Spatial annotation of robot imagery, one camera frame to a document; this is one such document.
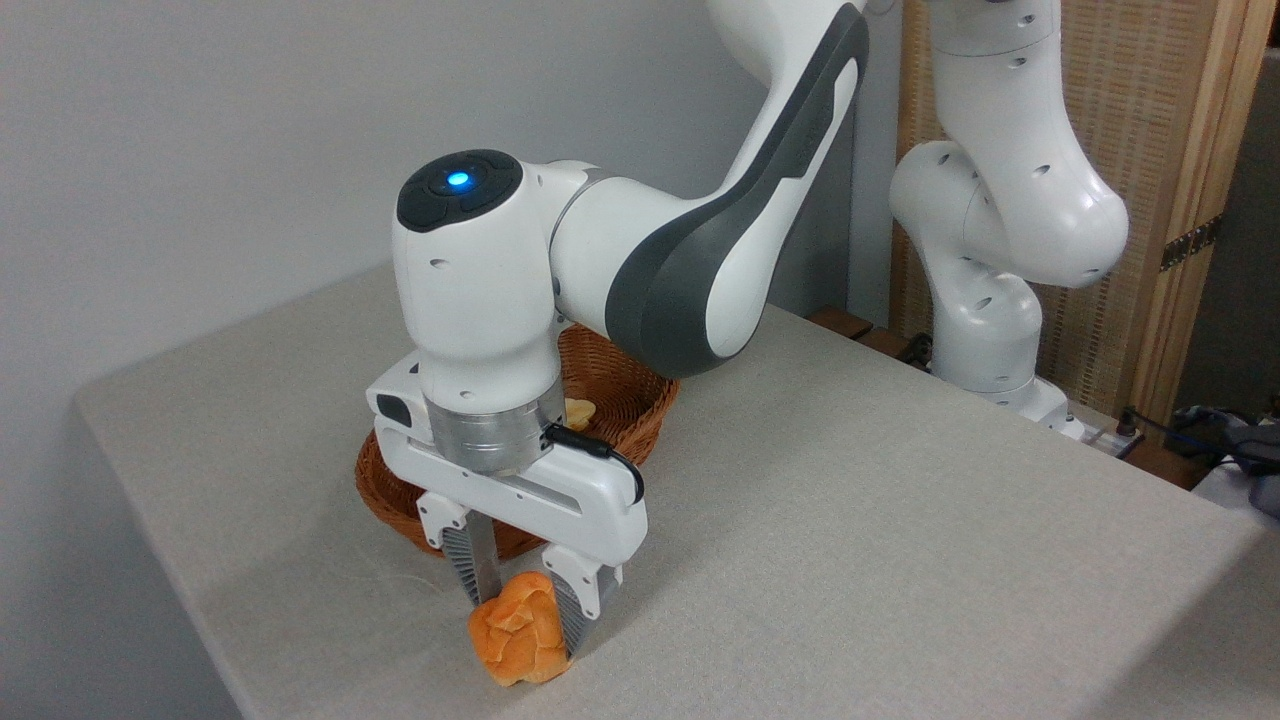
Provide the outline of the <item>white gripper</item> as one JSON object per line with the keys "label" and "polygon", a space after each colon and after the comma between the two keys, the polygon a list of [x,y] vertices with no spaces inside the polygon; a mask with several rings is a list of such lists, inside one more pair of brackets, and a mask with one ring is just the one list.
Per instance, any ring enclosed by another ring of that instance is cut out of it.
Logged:
{"label": "white gripper", "polygon": [[430,443],[428,406],[412,365],[412,355],[399,360],[367,388],[366,398],[385,464],[428,491],[417,500],[428,544],[444,553],[479,606],[503,587],[490,518],[554,543],[543,550],[543,565],[572,660],[622,585],[621,564],[646,536],[646,506],[635,498],[634,474],[616,460],[563,445],[518,475],[485,477],[456,465]]}

